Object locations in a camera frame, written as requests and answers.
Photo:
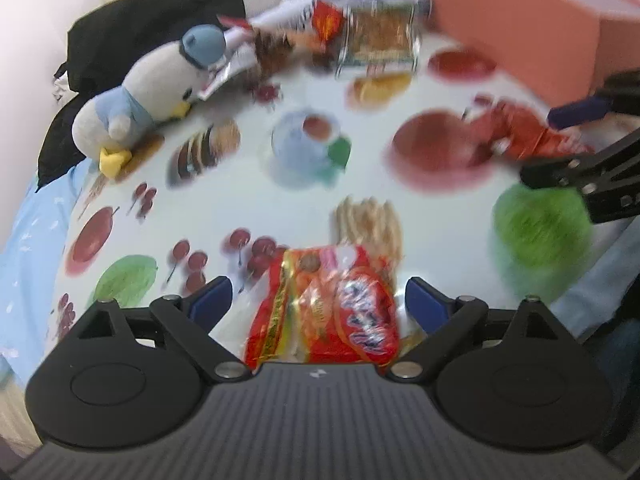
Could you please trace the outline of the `red snack packets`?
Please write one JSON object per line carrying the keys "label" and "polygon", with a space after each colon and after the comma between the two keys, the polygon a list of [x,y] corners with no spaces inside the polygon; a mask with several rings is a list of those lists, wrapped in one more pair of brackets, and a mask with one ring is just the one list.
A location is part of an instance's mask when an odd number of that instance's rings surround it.
{"label": "red snack packets", "polygon": [[510,100],[492,104],[469,121],[469,128],[480,144],[514,162],[594,153],[579,134],[560,133],[530,107]]}

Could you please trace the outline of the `red yellow cracker bag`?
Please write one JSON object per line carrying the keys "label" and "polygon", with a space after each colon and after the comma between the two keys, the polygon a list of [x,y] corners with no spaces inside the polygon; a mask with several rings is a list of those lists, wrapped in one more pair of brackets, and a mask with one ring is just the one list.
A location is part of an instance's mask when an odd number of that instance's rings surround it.
{"label": "red yellow cracker bag", "polygon": [[262,274],[243,361],[390,366],[400,349],[394,263],[361,245],[287,249]]}

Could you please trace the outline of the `green edged pickle snack pack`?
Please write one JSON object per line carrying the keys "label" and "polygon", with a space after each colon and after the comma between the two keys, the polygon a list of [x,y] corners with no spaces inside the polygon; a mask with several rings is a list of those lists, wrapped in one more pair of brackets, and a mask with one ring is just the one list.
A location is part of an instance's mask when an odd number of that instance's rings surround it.
{"label": "green edged pickle snack pack", "polygon": [[414,73],[420,56],[416,3],[371,3],[346,11],[335,76]]}

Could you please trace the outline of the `brown white snack bag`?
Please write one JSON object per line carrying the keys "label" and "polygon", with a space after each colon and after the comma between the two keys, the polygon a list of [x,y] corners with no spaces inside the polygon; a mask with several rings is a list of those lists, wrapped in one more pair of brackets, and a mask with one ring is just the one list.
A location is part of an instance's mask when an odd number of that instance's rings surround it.
{"label": "brown white snack bag", "polygon": [[206,83],[198,92],[200,101],[207,101],[233,79],[256,82],[272,76],[285,68],[295,49],[296,29],[254,26],[244,18],[225,15],[218,15],[218,20],[227,29],[227,51],[209,70]]}

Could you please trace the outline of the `pink cardboard box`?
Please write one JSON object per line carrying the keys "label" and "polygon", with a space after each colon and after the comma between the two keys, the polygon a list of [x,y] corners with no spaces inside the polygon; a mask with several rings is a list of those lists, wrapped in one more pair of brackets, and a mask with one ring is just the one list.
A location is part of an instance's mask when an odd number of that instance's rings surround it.
{"label": "pink cardboard box", "polygon": [[639,66],[639,0],[432,0],[436,27],[550,106]]}

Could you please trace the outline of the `fruit print tablecloth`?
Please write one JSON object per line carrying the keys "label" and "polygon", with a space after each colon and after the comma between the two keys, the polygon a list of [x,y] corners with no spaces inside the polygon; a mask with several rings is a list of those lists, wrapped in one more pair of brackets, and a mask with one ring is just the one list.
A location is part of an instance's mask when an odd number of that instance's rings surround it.
{"label": "fruit print tablecloth", "polygon": [[398,240],[396,304],[418,276],[450,296],[472,295],[512,309],[528,294],[553,301],[612,240],[573,196],[544,200],[553,214],[533,266],[502,240],[494,214],[522,208],[518,170],[500,157],[460,170],[410,162],[395,139],[415,136],[440,162],[436,134],[445,114],[471,120],[490,103],[546,108],[515,79],[495,70],[469,80],[422,66],[381,107],[359,104],[352,82],[295,65],[274,80],[280,96],[259,104],[238,90],[215,94],[190,118],[166,128],[164,143],[120,182],[88,174],[70,216],[54,285],[46,344],[53,347],[94,300],[144,307],[163,295],[224,275],[234,299],[214,335],[242,352],[263,284],[250,284],[250,252],[229,245],[237,229],[280,245],[307,248],[342,239],[335,211],[344,200],[366,225]]}

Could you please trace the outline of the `light blue bed sheet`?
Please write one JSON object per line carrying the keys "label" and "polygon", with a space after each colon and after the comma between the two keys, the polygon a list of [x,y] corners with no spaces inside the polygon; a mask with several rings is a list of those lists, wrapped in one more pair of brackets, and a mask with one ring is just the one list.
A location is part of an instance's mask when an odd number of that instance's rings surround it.
{"label": "light blue bed sheet", "polygon": [[56,272],[90,168],[84,160],[43,188],[32,180],[1,252],[1,370],[22,387],[44,355]]}

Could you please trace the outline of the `penguin plush toy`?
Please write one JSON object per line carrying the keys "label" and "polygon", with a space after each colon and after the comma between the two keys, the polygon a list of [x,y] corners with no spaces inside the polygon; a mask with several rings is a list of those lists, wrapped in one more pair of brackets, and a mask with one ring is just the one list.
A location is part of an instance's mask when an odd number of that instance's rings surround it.
{"label": "penguin plush toy", "polygon": [[72,125],[76,148],[104,177],[117,178],[149,132],[184,117],[226,51],[221,29],[198,25],[143,55],[119,86],[81,107]]}

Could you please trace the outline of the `small red snack packet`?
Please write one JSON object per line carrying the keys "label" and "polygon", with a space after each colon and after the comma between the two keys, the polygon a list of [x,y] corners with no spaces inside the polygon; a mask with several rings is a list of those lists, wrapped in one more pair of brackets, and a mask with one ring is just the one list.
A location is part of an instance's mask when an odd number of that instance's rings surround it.
{"label": "small red snack packet", "polygon": [[329,44],[341,35],[344,13],[331,3],[317,0],[311,15],[311,26],[322,44]]}

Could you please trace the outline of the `black jacket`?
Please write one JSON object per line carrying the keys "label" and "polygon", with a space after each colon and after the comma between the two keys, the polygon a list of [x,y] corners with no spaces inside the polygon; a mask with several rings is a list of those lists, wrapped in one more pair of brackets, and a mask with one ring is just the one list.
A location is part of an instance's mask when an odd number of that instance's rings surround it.
{"label": "black jacket", "polygon": [[53,118],[38,157],[37,188],[64,176],[85,159],[72,140],[80,108],[122,83],[142,55],[177,40],[188,28],[242,18],[243,0],[115,0],[83,16],[67,34],[67,55],[53,77],[67,77],[76,96]]}

